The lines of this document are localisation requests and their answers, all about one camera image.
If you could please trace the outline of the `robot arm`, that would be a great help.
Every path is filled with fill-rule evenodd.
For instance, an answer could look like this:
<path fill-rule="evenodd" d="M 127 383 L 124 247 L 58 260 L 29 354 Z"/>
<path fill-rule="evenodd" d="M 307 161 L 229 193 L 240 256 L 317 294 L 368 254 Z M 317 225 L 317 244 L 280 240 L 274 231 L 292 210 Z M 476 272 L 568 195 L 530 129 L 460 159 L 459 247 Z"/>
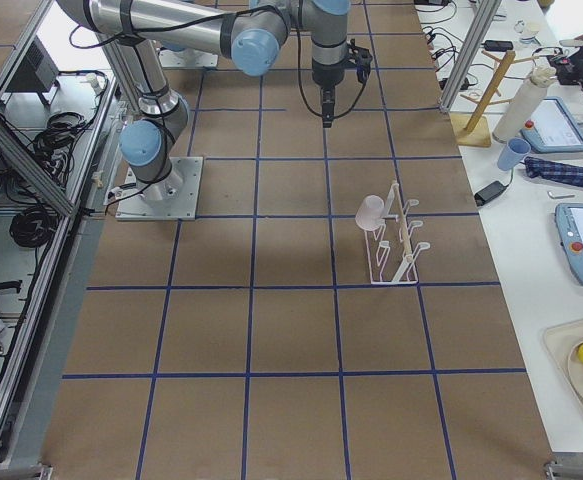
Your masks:
<path fill-rule="evenodd" d="M 354 46 L 347 40 L 347 1 L 252 1 L 240 11 L 192 1 L 62 1 L 77 26 L 113 45 L 135 89 L 139 120 L 120 137 L 123 158 L 139 191 L 163 186 L 172 175 L 169 151 L 187 125 L 189 107 L 170 87 L 159 49 L 214 54 L 244 74 L 260 77 L 277 61 L 292 33 L 309 33 L 312 78 L 320 89 L 315 111 L 325 128 L 336 119 L 336 87 L 350 68 Z"/>

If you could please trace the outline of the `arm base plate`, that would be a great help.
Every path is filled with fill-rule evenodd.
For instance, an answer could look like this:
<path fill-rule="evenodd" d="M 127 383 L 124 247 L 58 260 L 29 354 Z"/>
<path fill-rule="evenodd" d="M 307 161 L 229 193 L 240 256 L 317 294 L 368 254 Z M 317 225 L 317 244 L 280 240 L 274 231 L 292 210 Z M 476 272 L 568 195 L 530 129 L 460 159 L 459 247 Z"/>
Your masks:
<path fill-rule="evenodd" d="M 197 70 L 216 69 L 218 56 L 194 49 L 173 51 L 161 47 L 158 57 L 164 69 L 167 70 Z"/>
<path fill-rule="evenodd" d="M 200 181 L 202 177 L 202 157 L 171 157 L 172 171 L 163 181 L 151 185 L 142 194 L 136 192 L 144 187 L 130 188 L 122 193 L 122 200 L 116 204 L 115 217 L 119 221 L 167 221 L 194 220 L 197 213 Z"/>

